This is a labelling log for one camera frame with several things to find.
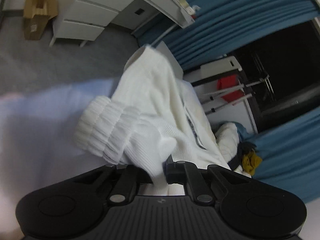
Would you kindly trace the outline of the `white knit sweater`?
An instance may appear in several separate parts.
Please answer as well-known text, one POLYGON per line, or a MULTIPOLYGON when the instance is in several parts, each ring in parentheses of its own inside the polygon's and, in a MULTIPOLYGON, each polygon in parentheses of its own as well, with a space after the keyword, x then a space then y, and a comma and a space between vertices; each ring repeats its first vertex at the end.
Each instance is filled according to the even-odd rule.
POLYGON ((111 97, 93 99, 77 124, 74 139, 108 163, 143 169, 152 182, 144 194, 182 193, 164 174, 168 158, 198 168, 227 167, 191 86, 175 77, 168 59, 145 46, 127 61, 111 97))

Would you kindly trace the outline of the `blue curtain left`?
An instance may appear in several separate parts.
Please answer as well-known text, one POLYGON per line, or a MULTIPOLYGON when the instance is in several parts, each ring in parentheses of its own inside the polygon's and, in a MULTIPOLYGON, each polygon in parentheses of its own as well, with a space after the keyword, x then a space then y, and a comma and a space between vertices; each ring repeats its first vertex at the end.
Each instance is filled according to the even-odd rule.
POLYGON ((186 28, 157 15, 134 33, 138 44, 161 40, 183 70, 213 61, 250 42, 319 16, 315 0, 186 0, 196 5, 195 22, 186 28))

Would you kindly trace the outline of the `blue curtain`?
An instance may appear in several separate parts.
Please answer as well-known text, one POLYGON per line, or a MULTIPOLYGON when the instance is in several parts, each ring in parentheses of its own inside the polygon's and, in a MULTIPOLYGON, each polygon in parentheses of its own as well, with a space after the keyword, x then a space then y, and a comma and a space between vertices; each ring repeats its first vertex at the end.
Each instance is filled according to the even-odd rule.
POLYGON ((213 61, 250 42, 319 16, 315 0, 186 0, 196 5, 195 22, 186 28, 157 15, 134 33, 138 44, 161 40, 183 70, 213 61))
POLYGON ((263 160, 254 179, 305 203, 319 198, 319 108, 259 134, 249 134, 240 123, 236 127, 240 141, 255 144, 263 160))

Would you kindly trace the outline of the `dark navy garment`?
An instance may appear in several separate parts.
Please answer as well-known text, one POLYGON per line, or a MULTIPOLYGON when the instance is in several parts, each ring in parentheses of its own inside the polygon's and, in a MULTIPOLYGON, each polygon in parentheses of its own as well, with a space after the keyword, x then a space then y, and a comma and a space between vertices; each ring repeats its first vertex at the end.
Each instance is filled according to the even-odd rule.
POLYGON ((245 155, 248 155, 251 150, 255 150, 257 146, 251 142, 240 142, 238 144, 236 155, 228 162, 228 166, 232 171, 235 171, 239 166, 242 166, 242 160, 245 155))

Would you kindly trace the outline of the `dark window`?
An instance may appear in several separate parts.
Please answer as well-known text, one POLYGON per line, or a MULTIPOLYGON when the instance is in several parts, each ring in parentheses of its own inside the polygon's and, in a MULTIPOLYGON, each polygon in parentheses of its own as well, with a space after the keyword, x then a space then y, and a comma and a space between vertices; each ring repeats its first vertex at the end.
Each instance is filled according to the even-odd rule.
POLYGON ((259 132, 319 107, 319 30, 308 21, 282 29, 230 53, 242 67, 259 132))

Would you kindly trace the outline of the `pink blue bed sheet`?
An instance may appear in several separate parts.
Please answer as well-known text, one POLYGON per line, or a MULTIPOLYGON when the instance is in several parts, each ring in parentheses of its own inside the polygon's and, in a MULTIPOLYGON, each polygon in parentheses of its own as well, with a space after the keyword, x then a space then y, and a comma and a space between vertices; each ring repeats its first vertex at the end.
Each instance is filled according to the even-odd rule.
POLYGON ((78 149, 73 133, 87 105, 111 96, 118 78, 1 97, 1 239, 21 239, 15 216, 26 194, 104 165, 78 149))

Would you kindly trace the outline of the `blue curtain right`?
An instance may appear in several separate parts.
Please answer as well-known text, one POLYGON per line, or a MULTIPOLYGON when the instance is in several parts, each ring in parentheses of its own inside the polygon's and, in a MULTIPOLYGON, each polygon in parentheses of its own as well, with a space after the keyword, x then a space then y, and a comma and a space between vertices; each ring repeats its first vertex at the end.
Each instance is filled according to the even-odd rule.
POLYGON ((255 144, 263 160, 254 179, 305 203, 319 198, 319 108, 259 134, 249 134, 240 123, 236 127, 240 141, 255 144))

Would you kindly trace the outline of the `white drying rack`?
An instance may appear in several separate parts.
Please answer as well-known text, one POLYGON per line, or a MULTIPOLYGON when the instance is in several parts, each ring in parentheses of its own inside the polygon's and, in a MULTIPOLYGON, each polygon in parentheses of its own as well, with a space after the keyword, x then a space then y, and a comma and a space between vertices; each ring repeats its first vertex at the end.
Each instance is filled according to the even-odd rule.
POLYGON ((251 98, 252 93, 245 93, 245 89, 269 81, 269 75, 267 72, 263 72, 262 77, 257 81, 242 83, 240 82, 241 72, 240 63, 234 56, 229 56, 201 65, 198 69, 185 74, 184 79, 190 82, 193 87, 199 87, 213 81, 217 82, 213 92, 197 95, 202 106, 206 106, 216 99, 225 101, 223 105, 205 111, 205 115, 210 115, 251 98))

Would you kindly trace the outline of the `cardboard box on floor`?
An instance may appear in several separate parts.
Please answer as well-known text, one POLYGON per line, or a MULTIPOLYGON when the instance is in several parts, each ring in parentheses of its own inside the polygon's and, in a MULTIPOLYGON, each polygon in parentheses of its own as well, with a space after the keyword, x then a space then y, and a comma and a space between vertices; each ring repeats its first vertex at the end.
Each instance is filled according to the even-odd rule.
POLYGON ((23 9, 24 38, 39 40, 48 22, 57 15, 57 0, 25 0, 23 9))

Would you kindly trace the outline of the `white bundled clothes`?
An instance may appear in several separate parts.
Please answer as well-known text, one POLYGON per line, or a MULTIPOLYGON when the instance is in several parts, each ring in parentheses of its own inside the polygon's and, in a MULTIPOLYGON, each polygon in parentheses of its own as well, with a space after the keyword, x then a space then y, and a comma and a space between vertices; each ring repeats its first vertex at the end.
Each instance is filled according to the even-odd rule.
POLYGON ((223 124, 217 132, 215 132, 215 137, 218 148, 228 164, 236 157, 240 142, 238 129, 235 123, 227 122, 223 124))

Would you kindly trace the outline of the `white desk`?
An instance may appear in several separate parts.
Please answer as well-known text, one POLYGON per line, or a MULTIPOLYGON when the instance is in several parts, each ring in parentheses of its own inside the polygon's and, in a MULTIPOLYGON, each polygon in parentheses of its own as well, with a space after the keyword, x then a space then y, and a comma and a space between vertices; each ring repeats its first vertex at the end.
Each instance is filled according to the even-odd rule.
POLYGON ((186 0, 144 0, 174 21, 181 28, 195 22, 195 9, 186 0))

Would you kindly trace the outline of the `white drawer cabinet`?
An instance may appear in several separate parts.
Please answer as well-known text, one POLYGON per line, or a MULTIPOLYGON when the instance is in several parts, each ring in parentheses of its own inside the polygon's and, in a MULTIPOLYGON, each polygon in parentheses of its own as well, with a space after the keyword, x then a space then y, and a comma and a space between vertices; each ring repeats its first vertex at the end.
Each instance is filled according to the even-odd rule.
POLYGON ((57 0, 59 14, 53 21, 53 37, 57 39, 95 41, 116 16, 134 0, 57 0))

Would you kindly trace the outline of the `yellow garment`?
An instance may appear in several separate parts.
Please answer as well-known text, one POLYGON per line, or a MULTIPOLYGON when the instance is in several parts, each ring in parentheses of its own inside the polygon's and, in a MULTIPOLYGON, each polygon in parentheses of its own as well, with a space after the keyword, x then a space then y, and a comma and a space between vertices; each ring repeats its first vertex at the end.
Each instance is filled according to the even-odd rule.
POLYGON ((262 163, 262 158, 259 157, 254 151, 245 154, 242 159, 242 168, 250 176, 255 174, 255 170, 262 163))

